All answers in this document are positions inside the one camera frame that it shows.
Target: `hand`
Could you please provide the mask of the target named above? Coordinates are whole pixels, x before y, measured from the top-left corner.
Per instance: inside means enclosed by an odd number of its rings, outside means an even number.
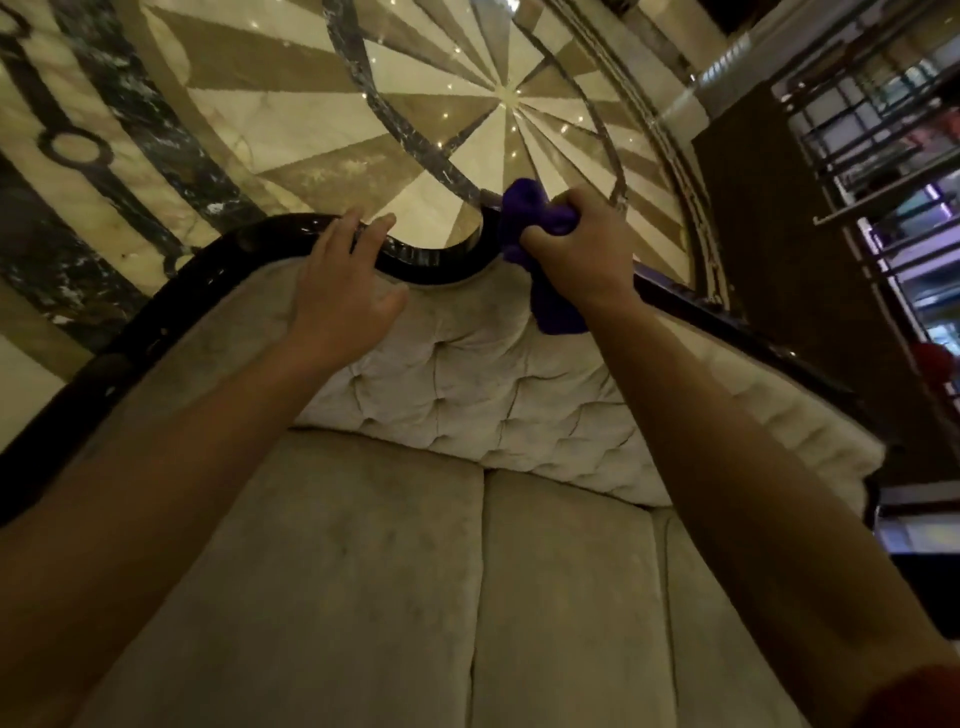
[[[596,306],[637,300],[631,245],[636,233],[627,222],[592,187],[574,187],[551,204],[574,207],[580,213],[577,229],[554,236],[527,228],[520,244],[554,287],[585,315]]]
[[[300,271],[287,333],[298,350],[330,373],[379,344],[407,304],[405,285],[379,300],[373,295],[373,265],[395,216],[370,223],[351,253],[361,215],[359,208],[349,209],[314,244]]]

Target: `marble floor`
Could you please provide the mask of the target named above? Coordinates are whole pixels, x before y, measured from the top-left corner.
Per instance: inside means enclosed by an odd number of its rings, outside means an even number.
[[[0,318],[27,303],[77,361],[237,226],[359,204],[441,248],[519,177],[593,185],[689,282],[681,205],[596,58],[540,0],[7,0]]]

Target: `beige marble tile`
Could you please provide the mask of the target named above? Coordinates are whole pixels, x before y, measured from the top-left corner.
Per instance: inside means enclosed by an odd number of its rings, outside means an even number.
[[[583,127],[591,132],[596,132],[596,127],[593,126],[593,119],[590,118],[587,105],[583,99],[579,97],[571,99],[548,99],[543,97],[533,98],[524,94],[520,97],[520,108],[522,110],[525,107],[543,111],[551,116],[556,116],[558,119],[563,119],[563,121],[567,121],[570,124]]]
[[[532,33],[534,28],[537,27],[537,21],[540,20],[542,12],[543,4],[540,0],[520,0],[520,7],[516,9],[514,15],[514,22]]]
[[[448,36],[415,0],[379,0],[384,10],[403,20],[411,28],[444,51],[451,59],[464,66],[477,78],[486,79],[487,74],[464,53],[456,41]]]
[[[382,94],[400,115],[433,144],[445,144],[497,106],[496,98],[440,94]]]
[[[264,185],[270,190],[270,193],[276,197],[284,207],[291,212],[316,212],[313,207],[301,200],[297,195],[279,184],[262,179]]]
[[[471,0],[444,0],[444,4],[450,11],[453,19],[456,20],[457,24],[463,29],[464,35],[467,36],[469,40],[469,44],[473,46],[477,55],[483,60],[480,67],[487,68],[489,70],[488,78],[495,80],[497,77],[496,64],[493,62],[493,56],[491,55],[490,48],[487,46],[487,41],[480,31]]]
[[[46,3],[32,4],[27,17],[41,27],[56,25]],[[114,154],[110,170],[160,223],[186,245],[203,246],[217,238],[218,233],[143,156],[90,83],[59,31],[34,32],[24,39],[23,46],[40,78],[71,121],[96,133],[110,145]],[[58,140],[59,144],[71,142],[92,146],[92,142],[81,137]],[[86,158],[83,150],[75,152],[80,156],[74,158]],[[89,158],[96,158],[96,153]]]
[[[527,36],[516,25],[511,25],[506,86],[516,88],[542,60],[543,54],[534,48],[534,44],[527,39]]]
[[[565,98],[580,100],[577,89],[568,84],[554,66],[547,65],[520,85],[523,96],[530,98]]]
[[[690,260],[686,252],[679,245],[667,238],[660,230],[653,226],[642,214],[637,212],[627,197],[627,223],[632,227],[644,242],[673,269],[672,278],[687,283],[690,279]]]
[[[549,145],[546,145],[546,149],[544,149],[525,118],[516,114],[515,119],[516,127],[523,136],[523,143],[526,145],[527,152],[530,153],[530,160],[534,165],[534,169],[537,170],[537,179],[540,180],[540,184],[543,185],[546,196],[552,200],[561,192],[566,192],[570,185],[566,183],[564,176],[547,154]]]
[[[385,45],[366,41],[373,83],[380,93],[439,93],[492,96],[485,86],[427,65]]]
[[[149,296],[167,278],[163,258],[80,173],[43,155],[43,131],[12,80],[0,74],[0,150],[24,179],[121,276]]]
[[[597,69],[596,63],[593,62],[587,51],[581,48],[575,40],[571,40],[565,45],[554,56],[554,59],[571,76],[579,76]]]
[[[446,239],[445,248],[451,245],[462,243],[471,237],[483,222],[483,215],[480,210],[470,203],[463,203],[460,206],[460,212],[457,213],[457,219],[453,221],[453,228]]]
[[[660,165],[656,161],[653,161],[647,157],[642,157],[641,155],[631,152],[627,149],[618,148],[616,153],[624,167],[636,172],[641,177],[645,177],[653,184],[658,184],[659,186],[663,187],[663,189],[667,189],[666,182],[663,179],[663,174],[660,171]]]
[[[248,113],[251,99],[260,96],[262,101],[246,120],[234,118],[238,112]],[[204,97],[250,145],[249,168],[257,174],[386,132],[359,93],[220,90],[205,91]]]
[[[618,102],[620,100],[616,89],[603,71],[590,71],[574,76],[573,82],[581,88],[590,101]]]
[[[93,356],[1,279],[0,335],[64,381],[72,379]]]
[[[617,149],[626,149],[641,157],[657,161],[657,153],[654,152],[653,145],[645,133],[636,129],[625,129],[616,124],[604,124],[604,126]]]
[[[609,168],[610,163],[604,160],[601,163],[588,154],[584,153],[566,139],[566,131],[569,131],[569,125],[562,124],[558,130],[554,130],[550,125],[543,121],[542,115],[526,114],[529,121],[542,133],[550,143],[556,147],[560,153],[566,157],[580,173],[586,177],[589,182],[600,190],[604,197],[609,198],[613,193],[613,187],[616,185],[616,175]]]
[[[641,177],[629,167],[623,170],[623,176],[627,179],[627,186],[634,190],[640,197],[646,198],[654,206],[665,213],[676,223],[682,223],[684,216],[680,211],[680,205],[673,193],[664,189],[659,184],[650,182],[647,178]]]
[[[547,8],[543,9],[537,19],[534,36],[554,54],[559,53],[573,38],[561,19]]]
[[[361,205],[367,219],[410,184],[423,168],[388,133],[311,159],[288,164],[263,177],[318,212],[340,214]]]
[[[463,26],[457,22],[454,13],[450,10],[444,0],[415,0],[418,6],[446,33],[457,47],[479,68],[488,83],[493,83],[495,78],[494,70],[489,68],[484,58],[477,52],[470,42]]]
[[[480,26],[499,81],[507,83],[512,15],[503,0],[473,0],[473,13]]]
[[[333,52],[323,13],[287,0],[147,0],[147,5]]]
[[[537,140],[537,143],[540,145],[540,148],[546,153],[550,158],[550,161],[553,163],[553,166],[560,172],[560,176],[564,178],[564,183],[569,187],[579,187],[583,184],[589,184],[589,180],[581,174],[580,170],[577,169],[573,163],[564,157],[560,153],[560,150],[555,147],[546,136],[543,135],[536,126],[530,125],[529,127],[531,134]]]
[[[629,185],[627,186],[627,203],[639,214],[643,215],[667,240],[680,248],[686,247],[684,244],[683,225],[642,195],[635,192]]]
[[[190,98],[183,82],[178,80],[178,71],[174,69],[178,59],[185,58],[185,52],[173,37],[173,33],[167,29],[164,36],[154,36],[150,20],[137,0],[114,0],[113,7],[123,23],[124,35],[136,48],[137,56],[143,61],[151,80],[163,94],[163,99],[177,114],[183,126],[197,137],[210,158],[219,164],[228,177],[265,213],[279,215],[287,212],[287,208],[267,191],[260,179],[236,158],[231,147],[224,141],[224,138],[231,136],[227,133],[229,124],[226,119],[214,113],[210,116],[211,120],[208,120],[208,116],[204,115]],[[218,126],[217,131],[214,130],[214,125]],[[232,136],[235,144],[235,130]]]
[[[600,120],[603,121],[604,125],[615,124],[618,127],[626,129],[640,130],[640,125],[634,121],[633,116],[626,110],[623,104],[615,104],[612,101],[594,101],[593,107],[596,109],[597,115],[600,116]]]
[[[460,214],[463,201],[433,175],[423,171],[374,217],[392,212],[396,225],[390,235],[415,248],[443,248]]]
[[[615,174],[613,163],[607,155],[607,150],[599,136],[587,132],[574,124],[568,124],[555,116],[540,113],[533,109],[528,109],[525,113],[536,117],[545,127],[554,133],[560,134],[564,141],[572,144],[611,174]]]
[[[336,53],[156,10],[190,63],[192,88],[255,91],[357,91]]]
[[[497,106],[493,113],[473,132],[450,161],[467,179],[480,189],[503,192],[503,157],[507,110]]]
[[[534,169],[530,153],[527,152],[526,144],[523,143],[523,136],[520,134],[512,110],[507,114],[507,127],[504,134],[506,139],[503,158],[503,188],[506,189],[521,177],[535,180],[537,170]]]

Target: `sleeve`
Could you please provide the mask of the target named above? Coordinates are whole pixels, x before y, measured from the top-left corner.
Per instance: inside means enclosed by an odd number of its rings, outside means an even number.
[[[960,666],[912,672],[867,703],[853,728],[960,728]]]

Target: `purple microfiber towel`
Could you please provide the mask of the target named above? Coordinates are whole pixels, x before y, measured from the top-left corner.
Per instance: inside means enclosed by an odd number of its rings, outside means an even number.
[[[522,266],[533,279],[530,289],[530,311],[537,328],[545,334],[584,333],[587,322],[576,307],[557,293],[540,264],[520,246],[520,234],[531,225],[540,226],[551,235],[567,235],[580,222],[575,209],[550,205],[546,193],[536,180],[519,179],[503,193],[500,228],[497,237],[503,258]]]

